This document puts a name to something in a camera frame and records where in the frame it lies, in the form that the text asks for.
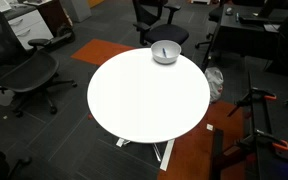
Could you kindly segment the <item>black desk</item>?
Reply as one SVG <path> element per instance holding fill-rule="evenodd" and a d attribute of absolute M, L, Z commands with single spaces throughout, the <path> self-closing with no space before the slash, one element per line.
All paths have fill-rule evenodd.
<path fill-rule="evenodd" d="M 288 71 L 288 8 L 278 8 L 274 1 L 262 7 L 222 5 L 221 15 L 201 64 L 201 70 L 206 70 L 211 51 L 225 51 L 271 60 L 272 68 Z M 229 7 L 233 8 L 233 15 L 230 16 L 225 14 Z M 242 24 L 239 22 L 239 16 L 280 18 L 283 22 Z"/>

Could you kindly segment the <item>black scooter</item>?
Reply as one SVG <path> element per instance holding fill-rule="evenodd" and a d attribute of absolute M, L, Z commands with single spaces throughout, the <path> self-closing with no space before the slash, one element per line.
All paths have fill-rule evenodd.
<path fill-rule="evenodd" d="M 46 47 L 53 48 L 74 41 L 75 33 L 73 29 L 67 25 L 61 25 L 56 31 L 56 36 L 48 41 Z"/>

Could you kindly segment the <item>white table base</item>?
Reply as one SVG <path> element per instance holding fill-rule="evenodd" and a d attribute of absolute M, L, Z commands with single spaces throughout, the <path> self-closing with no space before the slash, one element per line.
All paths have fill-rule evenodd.
<path fill-rule="evenodd" d="M 152 144 L 154 153 L 156 155 L 157 161 L 160 163 L 160 169 L 166 171 L 168 168 L 169 161 L 171 159 L 171 154 L 173 150 L 175 140 L 169 140 L 166 142 L 166 147 L 163 153 L 160 152 L 156 143 Z"/>

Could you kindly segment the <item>lower orange-handled clamp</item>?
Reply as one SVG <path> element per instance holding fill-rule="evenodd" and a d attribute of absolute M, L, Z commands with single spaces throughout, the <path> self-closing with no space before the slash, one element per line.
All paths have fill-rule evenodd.
<path fill-rule="evenodd" d="M 236 140 L 234 142 L 234 145 L 243 150 L 250 151 L 255 145 L 257 139 L 266 140 L 273 146 L 274 149 L 280 151 L 288 151 L 288 142 L 286 140 L 279 139 L 274 135 L 259 129 L 255 129 L 251 134 L 247 135 L 246 137 Z"/>

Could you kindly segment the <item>black mounting plate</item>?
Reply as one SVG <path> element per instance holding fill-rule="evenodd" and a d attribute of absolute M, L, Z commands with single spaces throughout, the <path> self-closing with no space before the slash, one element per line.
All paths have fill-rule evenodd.
<path fill-rule="evenodd" d="M 252 99 L 252 119 L 254 128 L 274 135 L 288 142 L 288 77 L 276 74 L 249 74 L 249 89 L 267 90 L 277 96 L 276 100 L 265 100 L 254 96 Z M 288 151 L 280 151 L 271 146 L 274 157 L 288 161 Z"/>

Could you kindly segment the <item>black cushioned office chair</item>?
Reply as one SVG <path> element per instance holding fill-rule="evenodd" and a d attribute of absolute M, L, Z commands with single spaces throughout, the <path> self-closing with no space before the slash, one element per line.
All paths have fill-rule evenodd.
<path fill-rule="evenodd" d="M 189 32 L 172 23 L 174 14 L 181 9 L 180 5 L 170 4 L 168 0 L 132 0 L 136 22 L 133 24 L 140 33 L 140 44 L 155 43 L 160 40 L 170 40 L 183 44 L 189 37 Z M 169 16 L 165 24 L 153 27 L 162 16 L 162 10 L 169 10 Z"/>

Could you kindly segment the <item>black mesh office chair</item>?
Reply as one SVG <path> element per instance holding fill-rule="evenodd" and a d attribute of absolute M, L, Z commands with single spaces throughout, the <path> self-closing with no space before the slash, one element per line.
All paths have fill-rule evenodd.
<path fill-rule="evenodd" d="M 51 40 L 32 39 L 29 44 L 33 47 L 31 51 L 22 46 L 0 11 L 0 90 L 11 90 L 20 95 L 21 100 L 13 109 L 17 117 L 23 115 L 22 107 L 37 93 L 47 100 L 49 112 L 56 114 L 57 107 L 49 96 L 48 88 L 66 83 L 76 87 L 77 83 L 73 79 L 54 81 L 60 63 L 45 52 L 52 44 Z"/>

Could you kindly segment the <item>orange-handled clamp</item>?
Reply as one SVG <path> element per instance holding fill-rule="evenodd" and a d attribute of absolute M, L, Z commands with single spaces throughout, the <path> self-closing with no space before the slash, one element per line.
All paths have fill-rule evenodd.
<path fill-rule="evenodd" d="M 243 150 L 250 151 L 255 145 L 257 139 L 266 140 L 273 146 L 274 149 L 280 151 L 288 151 L 288 142 L 286 140 L 279 139 L 274 135 L 259 129 L 255 129 L 251 134 L 247 135 L 246 137 L 236 140 L 234 142 L 234 145 Z"/>
<path fill-rule="evenodd" d="M 274 93 L 253 87 L 240 100 L 235 102 L 235 107 L 228 113 L 228 117 L 231 117 L 240 107 L 250 105 L 254 96 L 265 100 L 277 99 Z"/>

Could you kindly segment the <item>white bowl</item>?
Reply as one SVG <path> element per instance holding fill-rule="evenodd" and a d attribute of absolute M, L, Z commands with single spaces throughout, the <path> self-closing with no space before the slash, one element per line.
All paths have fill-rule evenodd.
<path fill-rule="evenodd" d="M 181 54 L 181 51 L 181 46 L 171 40 L 160 40 L 151 45 L 153 59 L 161 64 L 174 63 Z"/>

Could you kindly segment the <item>white plastic bag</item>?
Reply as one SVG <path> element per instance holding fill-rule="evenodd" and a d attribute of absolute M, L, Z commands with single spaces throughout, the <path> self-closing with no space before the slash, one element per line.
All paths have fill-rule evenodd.
<path fill-rule="evenodd" d="M 220 99 L 223 92 L 223 84 L 224 84 L 223 74 L 219 68 L 210 67 L 206 69 L 205 77 L 208 81 L 210 89 L 210 102 L 214 103 Z"/>

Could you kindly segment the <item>upper orange-handled clamp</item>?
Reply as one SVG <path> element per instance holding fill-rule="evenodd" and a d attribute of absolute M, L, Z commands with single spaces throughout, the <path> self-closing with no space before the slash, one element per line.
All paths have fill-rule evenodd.
<path fill-rule="evenodd" d="M 250 105 L 254 96 L 265 100 L 277 99 L 274 93 L 253 87 L 240 100 L 235 102 L 235 107 L 228 113 L 228 117 L 231 117 L 240 107 Z"/>

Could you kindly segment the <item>white drawer cabinet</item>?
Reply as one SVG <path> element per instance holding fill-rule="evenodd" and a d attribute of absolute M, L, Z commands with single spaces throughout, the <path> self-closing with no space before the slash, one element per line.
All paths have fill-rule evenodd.
<path fill-rule="evenodd" d="M 3 12 L 16 37 L 26 49 L 32 49 L 28 44 L 32 39 L 52 39 L 40 12 L 34 6 L 16 5 Z"/>

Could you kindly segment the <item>black keyboard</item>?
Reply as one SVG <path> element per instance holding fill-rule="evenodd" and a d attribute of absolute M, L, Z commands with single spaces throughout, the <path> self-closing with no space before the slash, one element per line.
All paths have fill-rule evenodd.
<path fill-rule="evenodd" d="M 242 24 L 263 24 L 263 23 L 282 23 L 283 19 L 280 18 L 261 18 L 261 17 L 253 17 L 253 16 L 239 16 L 239 22 Z"/>

